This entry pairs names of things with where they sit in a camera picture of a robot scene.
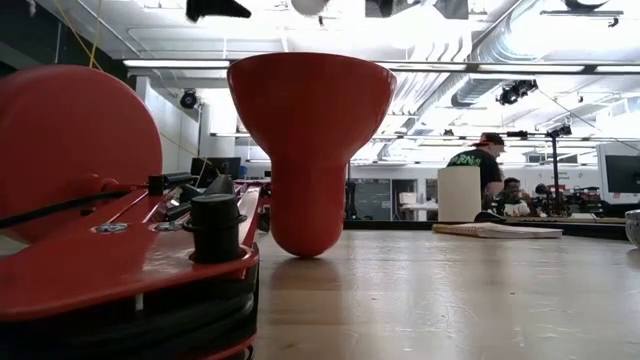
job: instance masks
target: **black t-shirt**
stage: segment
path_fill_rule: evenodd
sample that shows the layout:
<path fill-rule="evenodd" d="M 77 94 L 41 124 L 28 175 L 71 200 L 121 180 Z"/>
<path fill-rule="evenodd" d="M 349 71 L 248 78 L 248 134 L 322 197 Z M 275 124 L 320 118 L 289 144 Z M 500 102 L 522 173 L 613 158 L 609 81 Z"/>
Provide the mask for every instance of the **black t-shirt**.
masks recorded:
<path fill-rule="evenodd" d="M 449 160 L 449 166 L 478 166 L 480 167 L 480 193 L 484 194 L 487 184 L 501 182 L 500 167 L 496 158 L 488 152 L 473 149 L 454 156 Z"/>

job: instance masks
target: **white cylinder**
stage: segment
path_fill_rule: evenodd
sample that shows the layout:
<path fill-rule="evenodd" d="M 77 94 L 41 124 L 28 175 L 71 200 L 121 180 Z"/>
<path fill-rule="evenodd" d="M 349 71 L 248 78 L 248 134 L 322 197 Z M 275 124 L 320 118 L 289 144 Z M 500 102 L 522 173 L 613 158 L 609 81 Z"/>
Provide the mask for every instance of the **white cylinder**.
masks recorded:
<path fill-rule="evenodd" d="M 438 171 L 438 221 L 473 222 L 480 211 L 479 167 L 454 166 Z"/>

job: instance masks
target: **man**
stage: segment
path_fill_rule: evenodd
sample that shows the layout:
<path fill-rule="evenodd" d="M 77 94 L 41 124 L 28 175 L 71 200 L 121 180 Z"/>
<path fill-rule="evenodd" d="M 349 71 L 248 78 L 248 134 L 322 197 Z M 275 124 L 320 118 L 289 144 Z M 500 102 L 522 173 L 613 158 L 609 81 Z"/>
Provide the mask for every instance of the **man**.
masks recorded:
<path fill-rule="evenodd" d="M 449 166 L 477 166 L 480 168 L 480 193 L 483 199 L 493 199 L 504 185 L 502 171 L 496 158 L 504 152 L 504 140 L 496 133 L 484 133 L 475 149 L 461 152 L 449 161 Z"/>
<path fill-rule="evenodd" d="M 527 216 L 531 213 L 523 195 L 520 190 L 520 180 L 516 178 L 504 180 L 504 190 L 500 193 L 500 197 L 504 204 L 505 216 Z"/>

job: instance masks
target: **red circular panel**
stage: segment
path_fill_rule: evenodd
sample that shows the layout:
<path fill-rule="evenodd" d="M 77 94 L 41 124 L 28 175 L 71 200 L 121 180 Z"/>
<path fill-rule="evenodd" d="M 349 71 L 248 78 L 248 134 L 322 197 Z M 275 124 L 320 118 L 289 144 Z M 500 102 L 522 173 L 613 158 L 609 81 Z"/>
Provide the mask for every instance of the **red circular panel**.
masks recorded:
<path fill-rule="evenodd" d="M 0 80 L 0 218 L 87 196 L 97 175 L 144 183 L 162 171 L 156 126 L 142 100 L 111 75 L 52 65 Z M 37 241 L 79 212 L 12 229 Z"/>

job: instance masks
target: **computer monitor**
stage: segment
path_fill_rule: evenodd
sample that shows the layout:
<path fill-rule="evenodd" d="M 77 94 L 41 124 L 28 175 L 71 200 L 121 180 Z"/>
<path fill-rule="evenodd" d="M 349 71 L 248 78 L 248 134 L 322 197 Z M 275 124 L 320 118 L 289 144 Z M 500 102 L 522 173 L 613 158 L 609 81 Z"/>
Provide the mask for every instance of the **computer monitor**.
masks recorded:
<path fill-rule="evenodd" d="M 191 160 L 191 175 L 200 176 L 200 180 L 196 184 L 197 188 L 206 188 L 218 177 L 218 174 L 230 175 L 231 179 L 238 180 L 240 177 L 240 158 L 206 158 L 204 170 L 202 158 L 193 158 Z"/>
<path fill-rule="evenodd" d="M 640 194 L 640 156 L 605 156 L 608 192 Z"/>

